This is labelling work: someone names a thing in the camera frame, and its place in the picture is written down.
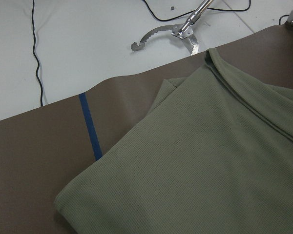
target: white table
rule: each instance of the white table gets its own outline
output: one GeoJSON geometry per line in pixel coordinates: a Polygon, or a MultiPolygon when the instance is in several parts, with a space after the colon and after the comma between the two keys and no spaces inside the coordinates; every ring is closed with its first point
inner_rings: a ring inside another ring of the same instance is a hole
{"type": "MultiPolygon", "coordinates": [[[[195,9],[201,0],[147,2],[158,17],[171,18],[195,9]]],[[[248,0],[215,0],[211,5],[247,6],[248,0]]],[[[0,120],[40,106],[31,8],[32,0],[0,0],[0,120]]],[[[247,12],[207,10],[194,26],[200,51],[276,25],[292,9],[293,0],[253,0],[247,12]]],[[[169,32],[152,37],[142,51],[130,49],[149,30],[184,20],[158,22],[141,0],[36,0],[36,51],[44,103],[77,95],[110,77],[140,73],[189,56],[182,41],[169,32]]]]}

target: brown mat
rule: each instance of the brown mat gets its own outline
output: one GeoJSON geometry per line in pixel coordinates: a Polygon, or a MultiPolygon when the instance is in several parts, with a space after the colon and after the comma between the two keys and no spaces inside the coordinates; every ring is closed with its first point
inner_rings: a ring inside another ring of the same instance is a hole
{"type": "MultiPolygon", "coordinates": [[[[218,51],[263,82],[293,89],[293,32],[285,26],[267,28],[218,51]]],[[[103,153],[146,115],[163,79],[190,75],[203,58],[200,53],[108,79],[89,90],[103,153]]],[[[0,233],[75,233],[56,213],[53,200],[93,162],[78,96],[0,121],[0,233]]]]}

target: blue stripe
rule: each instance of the blue stripe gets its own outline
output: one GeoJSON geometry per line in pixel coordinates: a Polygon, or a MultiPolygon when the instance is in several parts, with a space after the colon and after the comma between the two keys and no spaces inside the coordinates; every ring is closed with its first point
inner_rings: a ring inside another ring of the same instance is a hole
{"type": "Polygon", "coordinates": [[[96,129],[94,128],[94,124],[91,117],[91,112],[89,110],[88,101],[85,93],[79,94],[79,100],[82,105],[84,119],[86,121],[94,157],[96,161],[98,161],[102,157],[102,151],[99,145],[98,136],[96,133],[96,129]]]}

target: black cable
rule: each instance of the black cable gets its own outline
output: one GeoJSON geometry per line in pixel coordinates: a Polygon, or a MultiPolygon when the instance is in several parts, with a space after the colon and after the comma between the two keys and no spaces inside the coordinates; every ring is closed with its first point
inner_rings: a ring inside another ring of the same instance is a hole
{"type": "MultiPolygon", "coordinates": [[[[190,14],[190,13],[192,13],[194,11],[194,10],[192,10],[192,11],[189,11],[189,12],[184,13],[182,15],[179,15],[179,16],[176,16],[176,17],[173,17],[173,18],[170,18],[170,19],[160,19],[160,18],[156,17],[156,15],[153,13],[153,11],[149,7],[147,1],[146,0],[142,0],[142,1],[146,4],[146,7],[150,11],[150,13],[153,15],[153,17],[156,18],[158,21],[161,21],[161,22],[167,22],[167,21],[175,20],[175,19],[178,19],[178,18],[180,18],[182,16],[185,16],[187,14],[190,14]]],[[[226,10],[226,9],[217,9],[217,8],[208,8],[208,9],[209,10],[213,10],[213,11],[243,12],[243,11],[249,10],[250,7],[251,7],[251,0],[249,0],[249,6],[247,8],[245,8],[245,9],[237,9],[237,10],[226,10]]]]}
{"type": "Polygon", "coordinates": [[[34,10],[35,10],[35,0],[33,0],[33,10],[32,10],[32,14],[31,14],[31,22],[32,22],[32,26],[33,26],[33,36],[34,36],[34,46],[33,46],[33,55],[37,61],[37,69],[36,69],[36,78],[37,78],[37,81],[40,85],[40,106],[43,106],[43,102],[42,102],[42,97],[43,97],[43,87],[42,87],[42,83],[39,79],[39,76],[38,76],[38,71],[39,71],[39,68],[40,68],[40,62],[39,62],[39,59],[36,55],[36,52],[35,52],[35,48],[36,48],[36,35],[35,35],[35,23],[34,23],[34,10]]]}
{"type": "Polygon", "coordinates": [[[282,20],[282,18],[283,18],[283,17],[287,17],[287,16],[289,16],[289,15],[283,15],[283,16],[280,17],[280,19],[279,19],[279,25],[281,25],[281,20],[282,20]]]}

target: textured fabric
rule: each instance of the textured fabric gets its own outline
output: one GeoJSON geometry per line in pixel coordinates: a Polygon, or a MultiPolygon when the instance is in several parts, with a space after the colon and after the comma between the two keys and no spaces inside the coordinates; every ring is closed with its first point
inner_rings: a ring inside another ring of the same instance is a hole
{"type": "Polygon", "coordinates": [[[293,90],[211,49],[55,205],[80,234],[293,234],[293,90]]]}

